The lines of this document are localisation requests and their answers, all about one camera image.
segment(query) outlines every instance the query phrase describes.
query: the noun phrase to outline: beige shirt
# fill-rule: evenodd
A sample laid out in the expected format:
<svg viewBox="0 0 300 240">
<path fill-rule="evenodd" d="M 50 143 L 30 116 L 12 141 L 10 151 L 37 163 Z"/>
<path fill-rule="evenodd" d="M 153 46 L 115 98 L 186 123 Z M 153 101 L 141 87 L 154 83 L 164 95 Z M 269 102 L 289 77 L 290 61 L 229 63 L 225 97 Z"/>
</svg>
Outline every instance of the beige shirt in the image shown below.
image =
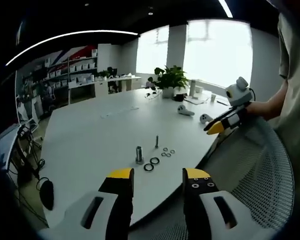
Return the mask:
<svg viewBox="0 0 300 240">
<path fill-rule="evenodd" d="M 300 39 L 282 14 L 279 17 L 279 35 L 280 75 L 287 79 L 288 91 L 276 131 L 290 156 L 298 191 L 300 189 Z"/>
</svg>

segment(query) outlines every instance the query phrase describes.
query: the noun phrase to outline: bright window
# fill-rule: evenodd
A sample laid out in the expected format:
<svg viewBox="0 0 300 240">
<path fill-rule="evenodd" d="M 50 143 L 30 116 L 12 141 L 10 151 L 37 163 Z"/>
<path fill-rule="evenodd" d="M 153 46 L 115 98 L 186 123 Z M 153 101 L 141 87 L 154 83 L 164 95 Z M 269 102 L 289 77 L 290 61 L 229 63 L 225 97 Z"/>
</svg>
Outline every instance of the bright window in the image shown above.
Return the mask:
<svg viewBox="0 0 300 240">
<path fill-rule="evenodd" d="M 183 70 L 189 79 L 227 87 L 240 76 L 250 83 L 250 25 L 232 20 L 194 20 L 187 25 Z"/>
<path fill-rule="evenodd" d="M 169 26 L 141 34 L 136 56 L 136 72 L 154 74 L 156 67 L 164 68 L 168 55 Z"/>
</svg>

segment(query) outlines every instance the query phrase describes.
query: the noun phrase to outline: metal screw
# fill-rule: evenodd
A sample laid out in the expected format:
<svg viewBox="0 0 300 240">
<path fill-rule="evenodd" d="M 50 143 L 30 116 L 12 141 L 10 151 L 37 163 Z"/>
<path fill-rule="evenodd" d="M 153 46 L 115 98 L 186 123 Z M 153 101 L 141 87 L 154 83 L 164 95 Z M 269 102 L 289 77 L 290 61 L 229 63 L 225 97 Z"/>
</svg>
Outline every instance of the metal screw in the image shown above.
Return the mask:
<svg viewBox="0 0 300 240">
<path fill-rule="evenodd" d="M 156 138 L 155 138 L 155 148 L 159 148 L 159 136 L 156 135 Z"/>
<path fill-rule="evenodd" d="M 142 155 L 142 147 L 140 146 L 137 146 L 136 147 L 136 158 L 135 158 L 135 162 L 137 164 L 140 164 L 142 165 L 144 163 L 144 160 L 143 160 L 143 155 Z"/>
</svg>

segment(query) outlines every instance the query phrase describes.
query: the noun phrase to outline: black rubber o-ring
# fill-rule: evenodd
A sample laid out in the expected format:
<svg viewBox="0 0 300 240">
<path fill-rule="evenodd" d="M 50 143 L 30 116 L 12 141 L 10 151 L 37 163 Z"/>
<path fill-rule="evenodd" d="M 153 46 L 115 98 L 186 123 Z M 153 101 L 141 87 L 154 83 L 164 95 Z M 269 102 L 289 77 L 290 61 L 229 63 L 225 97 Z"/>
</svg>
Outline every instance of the black rubber o-ring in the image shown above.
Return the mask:
<svg viewBox="0 0 300 240">
<path fill-rule="evenodd" d="M 152 171 L 152 170 L 154 169 L 154 166 L 153 166 L 153 164 L 151 164 L 151 163 L 150 163 L 150 164 L 147 163 L 146 165 L 144 165 L 143 168 L 144 168 L 145 171 L 149 172 L 149 171 Z"/>
<path fill-rule="evenodd" d="M 153 164 L 153 165 L 157 165 L 157 164 L 159 164 L 159 162 L 160 162 L 160 160 L 157 157 L 154 157 L 154 158 L 150 159 L 150 163 Z"/>
</svg>

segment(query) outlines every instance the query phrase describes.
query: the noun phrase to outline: white curved light strip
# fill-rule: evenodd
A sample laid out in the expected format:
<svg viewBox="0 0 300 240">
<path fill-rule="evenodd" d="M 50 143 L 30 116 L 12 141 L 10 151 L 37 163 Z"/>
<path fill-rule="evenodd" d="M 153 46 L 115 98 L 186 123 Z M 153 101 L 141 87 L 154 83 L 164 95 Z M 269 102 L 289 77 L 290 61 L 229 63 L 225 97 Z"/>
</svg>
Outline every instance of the white curved light strip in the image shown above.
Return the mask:
<svg viewBox="0 0 300 240">
<path fill-rule="evenodd" d="M 66 33 L 66 34 L 61 34 L 61 35 L 58 35 L 58 36 L 54 36 L 54 37 L 50 37 L 50 38 L 48 38 L 48 39 L 46 39 L 46 40 L 43 40 L 43 41 L 40 41 L 40 42 L 38 42 L 38 43 L 36 43 L 36 44 L 34 44 L 34 45 L 32 45 L 32 46 L 30 46 L 30 47 L 28 47 L 27 49 L 25 49 L 25 50 L 23 50 L 22 52 L 20 52 L 20 53 L 18 53 L 16 56 L 14 56 L 10 61 L 8 61 L 7 63 L 6 63 L 6 65 L 5 66 L 8 66 L 13 60 L 15 60 L 17 57 L 19 57 L 19 56 L 21 56 L 22 54 L 24 54 L 26 51 L 28 51 L 28 50 L 30 50 L 30 49 L 32 49 L 32 48 L 34 48 L 34 47 L 36 47 L 36 46 L 38 46 L 38 45 L 40 45 L 40 44 L 43 44 L 43 43 L 45 43 L 45 42 L 47 42 L 47 41 L 50 41 L 50 40 L 53 40 L 53 39 L 57 39 L 57 38 L 61 38 L 61 37 L 65 37 L 65 36 L 69 36 L 69 35 L 74 35 L 74 34 L 88 34 L 88 33 L 115 33 L 115 34 L 130 34 L 130 35 L 138 35 L 137 33 L 133 33 L 133 32 L 129 32 L 129 31 L 117 31 L 117 30 L 87 30 L 87 31 L 75 31 L 75 32 L 70 32 L 70 33 Z"/>
<path fill-rule="evenodd" d="M 228 18 L 233 18 L 232 12 L 229 9 L 229 6 L 227 5 L 227 3 L 225 2 L 225 0 L 219 0 L 220 4 L 222 5 L 222 8 L 224 9 L 226 15 L 228 16 Z"/>
</svg>

